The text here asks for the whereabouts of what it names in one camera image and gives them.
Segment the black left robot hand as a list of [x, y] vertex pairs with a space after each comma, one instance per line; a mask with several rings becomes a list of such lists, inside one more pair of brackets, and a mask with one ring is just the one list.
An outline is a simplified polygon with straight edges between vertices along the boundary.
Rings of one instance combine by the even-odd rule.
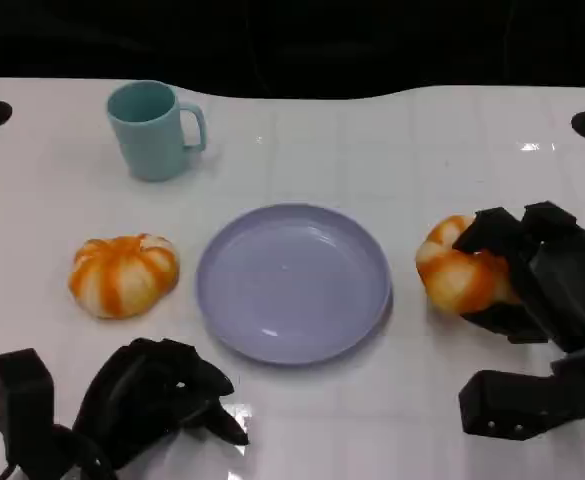
[[233, 392], [230, 379], [193, 346], [137, 338], [98, 371], [73, 431], [94, 442], [116, 470], [186, 429], [204, 428], [228, 444], [247, 446], [247, 433], [221, 404]]

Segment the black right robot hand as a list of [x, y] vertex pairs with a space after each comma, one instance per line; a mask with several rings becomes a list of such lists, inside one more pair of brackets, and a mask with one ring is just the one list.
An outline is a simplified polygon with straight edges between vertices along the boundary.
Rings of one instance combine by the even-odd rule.
[[585, 349], [585, 229], [571, 213], [550, 201], [526, 206], [521, 219], [502, 207], [481, 210], [453, 246], [504, 260], [518, 299], [496, 301], [465, 320], [512, 343]]

